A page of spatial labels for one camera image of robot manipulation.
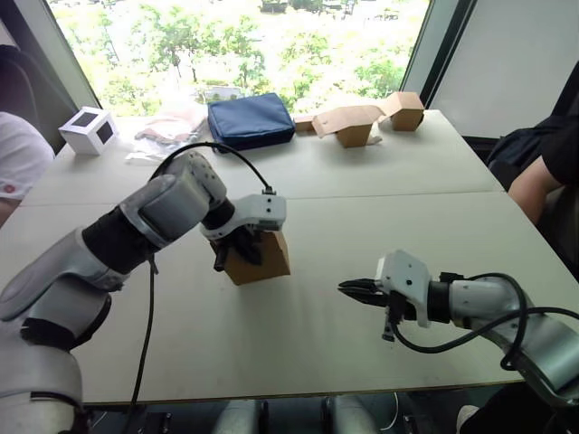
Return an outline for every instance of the white box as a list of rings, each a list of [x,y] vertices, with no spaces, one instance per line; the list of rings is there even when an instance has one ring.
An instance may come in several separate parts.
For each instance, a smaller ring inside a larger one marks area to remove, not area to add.
[[[117,126],[107,110],[83,107],[58,128],[62,138],[77,154],[98,156],[117,135]]]

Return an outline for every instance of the blue bag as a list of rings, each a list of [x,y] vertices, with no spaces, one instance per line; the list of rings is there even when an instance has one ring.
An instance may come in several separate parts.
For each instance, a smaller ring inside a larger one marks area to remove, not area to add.
[[[290,114],[275,93],[212,102],[208,111],[215,141],[237,150],[286,143],[296,131]]]

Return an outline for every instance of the brown cardboard box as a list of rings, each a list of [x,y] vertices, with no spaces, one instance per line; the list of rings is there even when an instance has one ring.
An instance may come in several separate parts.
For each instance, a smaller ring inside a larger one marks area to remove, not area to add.
[[[290,274],[290,260],[288,245],[283,233],[263,232],[261,234],[260,251],[263,263],[260,266],[252,265],[239,256],[235,249],[229,249],[225,261],[225,272],[235,285],[256,282],[266,278],[288,276]]]
[[[314,120],[313,116],[308,115],[296,116],[293,119],[294,124],[296,124],[296,132],[313,131],[314,130],[314,126],[312,125],[313,120]]]
[[[377,119],[390,118],[395,131],[414,131],[422,122],[424,106],[414,92],[395,92],[374,105],[340,107],[312,120],[318,137],[337,133],[344,147],[365,146]]]

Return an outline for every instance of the white shirt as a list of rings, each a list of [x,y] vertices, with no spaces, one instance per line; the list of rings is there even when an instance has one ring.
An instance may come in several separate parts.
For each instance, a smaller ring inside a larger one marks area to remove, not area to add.
[[[0,198],[22,201],[53,159],[51,146],[32,125],[0,112]]]

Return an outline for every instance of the table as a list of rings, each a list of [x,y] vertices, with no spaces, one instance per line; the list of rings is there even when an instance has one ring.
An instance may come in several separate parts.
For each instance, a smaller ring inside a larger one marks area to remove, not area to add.
[[[110,205],[19,208],[0,231],[0,288],[76,225]],[[378,258],[404,248],[431,273],[503,271],[536,305],[577,307],[579,287],[502,192],[289,199],[284,233],[292,275],[235,287],[212,271],[198,229],[160,252],[156,321],[140,401],[416,390],[516,380],[501,352],[477,339],[417,354],[381,339],[384,313],[336,291],[372,277]],[[113,295],[109,318],[74,351],[88,403],[127,402],[147,321],[147,267]],[[418,344],[464,333],[403,325]]]
[[[427,110],[413,133],[388,127],[388,122],[384,131],[375,126],[372,134],[383,140],[363,148],[344,149],[334,135],[319,139],[310,134],[244,154],[280,194],[292,199],[502,191],[440,111]],[[120,143],[99,157],[76,156],[66,146],[23,205],[120,202],[154,171],[152,165],[127,164],[128,152]],[[255,175],[237,158],[202,152],[230,197],[260,191]]]

